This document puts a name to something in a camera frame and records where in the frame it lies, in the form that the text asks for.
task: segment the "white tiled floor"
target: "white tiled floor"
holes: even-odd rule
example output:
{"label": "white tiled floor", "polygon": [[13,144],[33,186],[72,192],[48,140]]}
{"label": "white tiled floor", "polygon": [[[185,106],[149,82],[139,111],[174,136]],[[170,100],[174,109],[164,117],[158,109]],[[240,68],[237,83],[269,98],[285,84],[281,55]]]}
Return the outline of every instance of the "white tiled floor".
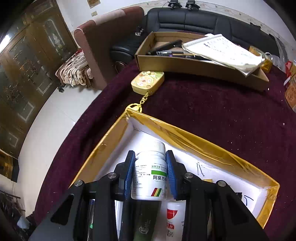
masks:
{"label": "white tiled floor", "polygon": [[20,172],[15,184],[15,194],[22,198],[26,216],[35,209],[45,175],[62,142],[100,93],[67,85],[64,93],[55,90],[37,115],[19,155]]}

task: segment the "brown armchair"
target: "brown armchair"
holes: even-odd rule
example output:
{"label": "brown armchair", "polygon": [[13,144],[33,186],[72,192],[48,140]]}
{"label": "brown armchair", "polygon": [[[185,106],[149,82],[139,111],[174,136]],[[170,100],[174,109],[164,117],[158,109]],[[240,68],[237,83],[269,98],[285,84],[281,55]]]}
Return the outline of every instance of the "brown armchair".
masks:
{"label": "brown armchair", "polygon": [[110,47],[135,31],[143,16],[141,7],[119,9],[96,16],[75,30],[74,37],[91,68],[95,88],[103,90],[116,75]]}

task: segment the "cardboard box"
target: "cardboard box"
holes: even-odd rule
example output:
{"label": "cardboard box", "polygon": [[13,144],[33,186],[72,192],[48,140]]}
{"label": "cardboard box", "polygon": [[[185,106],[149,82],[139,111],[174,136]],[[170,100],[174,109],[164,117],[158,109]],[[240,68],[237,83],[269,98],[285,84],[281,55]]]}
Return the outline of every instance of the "cardboard box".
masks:
{"label": "cardboard box", "polygon": [[268,87],[269,80],[260,68],[245,77],[236,69],[221,66],[211,61],[146,55],[149,50],[167,42],[182,39],[183,43],[186,43],[203,37],[204,35],[183,32],[151,32],[135,53],[138,68],[140,71],[178,72],[212,77],[259,91]]}
{"label": "cardboard box", "polygon": [[[177,162],[185,165],[201,179],[214,183],[225,180],[235,192],[242,192],[242,201],[264,227],[279,190],[270,176],[235,154],[176,126],[127,108],[89,155],[76,180],[92,182],[113,172],[118,163],[124,162],[129,150],[137,152],[150,139],[165,144],[172,150]],[[168,188],[168,199],[172,199]],[[161,202],[154,230],[154,240],[166,238],[167,201]],[[120,228],[118,202],[115,202],[117,228]]]}

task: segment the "screw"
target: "screw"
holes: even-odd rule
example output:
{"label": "screw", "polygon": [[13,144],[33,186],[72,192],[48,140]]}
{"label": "screw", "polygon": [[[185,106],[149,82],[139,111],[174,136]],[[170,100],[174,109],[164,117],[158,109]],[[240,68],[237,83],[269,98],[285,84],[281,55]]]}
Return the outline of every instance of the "screw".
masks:
{"label": "screw", "polygon": [[74,182],[74,185],[75,185],[76,187],[79,187],[79,186],[81,186],[82,184],[83,184],[83,181],[81,181],[81,180],[78,180],[78,181]]}
{"label": "screw", "polygon": [[185,176],[186,178],[193,178],[193,174],[192,174],[191,172],[186,172],[186,173],[184,174],[184,176]]}
{"label": "screw", "polygon": [[110,179],[113,179],[113,178],[115,178],[117,176],[117,174],[115,173],[115,172],[110,172],[109,174],[108,174],[108,178],[110,178]]}
{"label": "screw", "polygon": [[219,182],[218,182],[218,185],[219,185],[220,187],[225,187],[225,186],[226,186],[226,182],[224,182],[224,181],[219,181]]}

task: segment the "wooden cabinet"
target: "wooden cabinet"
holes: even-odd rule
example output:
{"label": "wooden cabinet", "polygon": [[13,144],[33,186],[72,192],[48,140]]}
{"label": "wooden cabinet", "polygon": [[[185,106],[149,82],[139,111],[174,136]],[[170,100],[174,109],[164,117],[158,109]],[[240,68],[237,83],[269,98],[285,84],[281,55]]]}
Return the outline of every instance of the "wooden cabinet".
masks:
{"label": "wooden cabinet", "polygon": [[10,43],[0,54],[0,149],[17,158],[38,112],[60,85],[56,70],[77,47],[53,0],[32,3],[7,35]]}

